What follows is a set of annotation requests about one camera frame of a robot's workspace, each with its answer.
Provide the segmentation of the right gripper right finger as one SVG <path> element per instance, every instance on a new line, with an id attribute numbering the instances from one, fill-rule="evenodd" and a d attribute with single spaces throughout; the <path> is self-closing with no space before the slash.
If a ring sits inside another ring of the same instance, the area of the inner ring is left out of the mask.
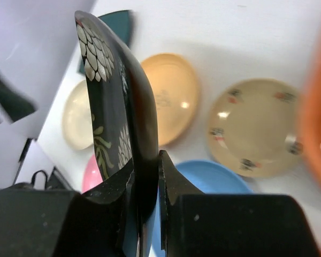
<path id="1" fill-rule="evenodd" d="M 205 194 L 159 153 L 166 256 L 320 256 L 298 202 L 283 194 Z"/>

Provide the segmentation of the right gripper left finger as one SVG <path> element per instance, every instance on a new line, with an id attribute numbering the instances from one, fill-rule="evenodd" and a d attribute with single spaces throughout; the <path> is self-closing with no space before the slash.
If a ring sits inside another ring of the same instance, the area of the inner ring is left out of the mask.
<path id="1" fill-rule="evenodd" d="M 85 194 L 0 190 L 0 256 L 134 256 L 133 163 Z"/>

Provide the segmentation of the black floral square plate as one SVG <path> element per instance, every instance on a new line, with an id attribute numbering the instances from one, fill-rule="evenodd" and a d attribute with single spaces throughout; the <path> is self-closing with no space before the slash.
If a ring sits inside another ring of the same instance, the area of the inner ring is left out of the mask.
<path id="1" fill-rule="evenodd" d="M 137 256 L 148 256 L 158 187 L 155 99 L 141 64 L 100 18 L 74 14 L 85 70 L 94 150 L 105 182 L 123 171 L 133 183 Z"/>

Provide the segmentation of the teal square plate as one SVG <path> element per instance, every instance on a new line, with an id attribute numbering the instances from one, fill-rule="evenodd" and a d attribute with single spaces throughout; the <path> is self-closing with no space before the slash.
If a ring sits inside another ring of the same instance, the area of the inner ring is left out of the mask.
<path id="1" fill-rule="evenodd" d="M 132 39 L 134 20 L 131 10 L 120 10 L 97 17 L 117 38 L 129 47 Z M 81 59 L 78 72 L 89 77 L 106 79 L 112 76 L 116 59 L 112 47 L 105 38 L 75 17 Z"/>

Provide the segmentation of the orange plastic bin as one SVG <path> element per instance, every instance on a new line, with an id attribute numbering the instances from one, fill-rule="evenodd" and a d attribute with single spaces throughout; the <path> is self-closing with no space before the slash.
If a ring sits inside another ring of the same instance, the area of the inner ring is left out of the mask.
<path id="1" fill-rule="evenodd" d="M 311 222 L 321 247 L 321 25 L 317 29 L 304 88 L 300 136 L 304 146 L 304 160 L 314 184 L 308 190 L 315 194 L 308 207 L 312 209 Z"/>

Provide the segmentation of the blue round plate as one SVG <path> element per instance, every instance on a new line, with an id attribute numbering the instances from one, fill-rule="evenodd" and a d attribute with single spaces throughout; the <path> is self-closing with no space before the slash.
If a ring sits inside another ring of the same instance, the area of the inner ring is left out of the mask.
<path id="1" fill-rule="evenodd" d="M 175 166 L 199 190 L 208 194 L 248 194 L 252 189 L 238 175 L 224 166 L 206 160 L 190 160 Z M 152 233 L 153 253 L 149 256 L 166 256 L 161 248 L 161 220 L 159 192 L 156 203 L 156 216 Z"/>

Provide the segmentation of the pink round plate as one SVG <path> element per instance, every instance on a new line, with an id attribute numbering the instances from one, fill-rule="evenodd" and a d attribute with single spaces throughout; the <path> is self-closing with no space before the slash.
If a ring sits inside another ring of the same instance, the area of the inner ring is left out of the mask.
<path id="1" fill-rule="evenodd" d="M 95 186 L 103 182 L 103 179 L 98 168 L 96 157 L 92 155 L 86 165 L 83 179 L 82 179 L 82 189 L 81 192 L 87 192 Z"/>

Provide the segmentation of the cream round plate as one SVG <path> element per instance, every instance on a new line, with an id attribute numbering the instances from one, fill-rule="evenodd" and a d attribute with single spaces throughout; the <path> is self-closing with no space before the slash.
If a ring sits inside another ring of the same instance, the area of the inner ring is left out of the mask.
<path id="1" fill-rule="evenodd" d="M 75 150 L 83 150 L 93 144 L 91 112 L 85 80 L 74 87 L 65 102 L 62 134 L 66 143 Z"/>

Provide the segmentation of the small beige patterned plate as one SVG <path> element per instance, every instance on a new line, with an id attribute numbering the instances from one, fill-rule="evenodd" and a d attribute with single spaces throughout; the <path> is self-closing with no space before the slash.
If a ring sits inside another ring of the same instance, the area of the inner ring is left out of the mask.
<path id="1" fill-rule="evenodd" d="M 238 175 L 273 177 L 301 159 L 297 135 L 300 92 L 269 78 L 242 80 L 212 104 L 207 123 L 211 156 Z"/>

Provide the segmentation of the yellow round plate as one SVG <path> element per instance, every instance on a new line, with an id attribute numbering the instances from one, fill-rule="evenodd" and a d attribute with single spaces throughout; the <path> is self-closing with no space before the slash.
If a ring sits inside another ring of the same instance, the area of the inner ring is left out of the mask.
<path id="1" fill-rule="evenodd" d="M 158 143 L 165 146 L 192 122 L 200 100 L 200 82 L 191 64 L 177 54 L 156 54 L 141 66 L 156 102 Z"/>

